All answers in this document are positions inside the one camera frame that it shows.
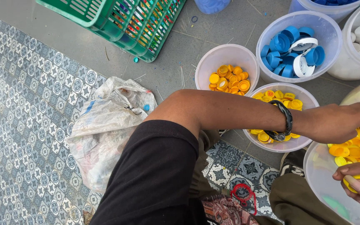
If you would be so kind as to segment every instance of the black bracelet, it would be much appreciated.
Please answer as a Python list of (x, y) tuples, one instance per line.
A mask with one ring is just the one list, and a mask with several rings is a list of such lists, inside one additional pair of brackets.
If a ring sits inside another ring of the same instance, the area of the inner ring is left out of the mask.
[(291, 129), (293, 126), (291, 112), (288, 110), (288, 108), (284, 106), (284, 104), (281, 101), (272, 100), (269, 103), (273, 105), (276, 104), (277, 107), (279, 107), (280, 111), (286, 116), (286, 131), (281, 133), (281, 132), (265, 130), (265, 133), (275, 141), (284, 141), (286, 139), (286, 136), (291, 134)]

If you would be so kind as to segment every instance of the forearm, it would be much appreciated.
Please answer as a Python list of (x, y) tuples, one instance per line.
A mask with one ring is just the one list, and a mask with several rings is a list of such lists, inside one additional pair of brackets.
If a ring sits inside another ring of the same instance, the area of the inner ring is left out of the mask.
[[(292, 110), (294, 129), (301, 112)], [(205, 91), (179, 90), (164, 100), (146, 120), (169, 120), (198, 136), (202, 129), (285, 130), (285, 117), (277, 106), (240, 95)]]

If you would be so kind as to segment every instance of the green plastic crate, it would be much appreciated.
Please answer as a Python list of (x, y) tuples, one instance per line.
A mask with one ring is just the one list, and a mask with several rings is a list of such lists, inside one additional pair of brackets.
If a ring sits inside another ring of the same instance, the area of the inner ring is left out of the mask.
[(145, 62), (158, 56), (185, 0), (36, 0)]

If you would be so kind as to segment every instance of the blue plastic container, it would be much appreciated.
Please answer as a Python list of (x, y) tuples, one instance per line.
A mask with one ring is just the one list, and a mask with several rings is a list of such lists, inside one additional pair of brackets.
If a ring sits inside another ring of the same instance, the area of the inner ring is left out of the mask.
[(195, 0), (198, 9), (205, 14), (216, 14), (230, 3), (230, 0)]

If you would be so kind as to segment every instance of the gray tile floor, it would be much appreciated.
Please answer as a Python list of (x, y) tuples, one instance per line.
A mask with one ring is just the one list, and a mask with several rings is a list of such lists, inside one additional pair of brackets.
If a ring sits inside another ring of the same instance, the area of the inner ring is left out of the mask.
[[(216, 15), (202, 14), (193, 0), (188, 0), (179, 15), (186, 24), (176, 22), (158, 58), (152, 63), (133, 63), (133, 57), (119, 48), (42, 7), (34, 0), (0, 0), (0, 19), (46, 43), (68, 57), (88, 66), (107, 77), (118, 76), (135, 79), (153, 91), (158, 103), (173, 91), (181, 88), (180, 64), (186, 79), (186, 88), (195, 89), (194, 67), (210, 49), (230, 43), (246, 46), (255, 52), (262, 31), (274, 20), (288, 12), (290, 0), (239, 0), (232, 1)], [(190, 17), (197, 16), (194, 27), (188, 26), (187, 8)], [(109, 61), (105, 56), (106, 47)], [(257, 87), (264, 85), (259, 81)], [(311, 92), (320, 105), (340, 103), (359, 81), (342, 81), (323, 74), (321, 77), (299, 85)], [(229, 144), (279, 168), (280, 153), (272, 153), (250, 143), (242, 130), (232, 130), (223, 136)]]

